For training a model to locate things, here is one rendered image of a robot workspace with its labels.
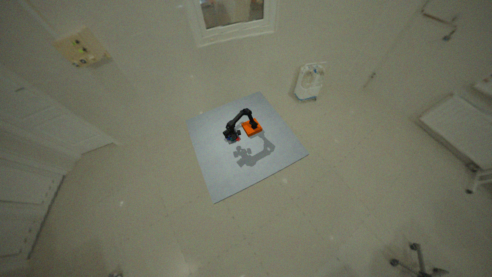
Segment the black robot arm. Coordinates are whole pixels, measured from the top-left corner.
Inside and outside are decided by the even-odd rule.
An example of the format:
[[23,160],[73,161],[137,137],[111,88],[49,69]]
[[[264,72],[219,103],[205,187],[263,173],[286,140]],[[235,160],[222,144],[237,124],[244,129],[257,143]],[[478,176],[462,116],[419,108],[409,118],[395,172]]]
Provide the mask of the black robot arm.
[[[224,136],[227,136],[227,135],[229,135],[230,133],[233,133],[233,132],[235,131],[235,130],[234,130],[234,128],[235,128],[235,124],[236,124],[236,122],[237,122],[237,121],[238,121],[238,120],[239,120],[239,119],[240,119],[243,115],[247,115],[247,116],[248,116],[248,118],[249,118],[249,120],[250,120],[250,121],[249,121],[249,123],[251,124],[251,127],[252,127],[253,129],[257,128],[257,125],[258,125],[258,124],[256,123],[256,121],[254,121],[253,116],[252,116],[251,114],[252,114],[252,112],[251,112],[248,108],[241,110],[241,111],[239,112],[239,114],[238,114],[238,115],[236,115],[236,117],[235,117],[235,118],[233,118],[232,120],[230,120],[230,121],[227,123],[227,125],[226,125],[226,131],[224,131],[224,132],[223,132],[223,135],[224,135]],[[237,135],[236,135],[235,133],[234,133],[234,134],[231,134],[231,137],[232,137],[232,140],[236,140],[236,139],[238,138],[238,137],[237,137]]]

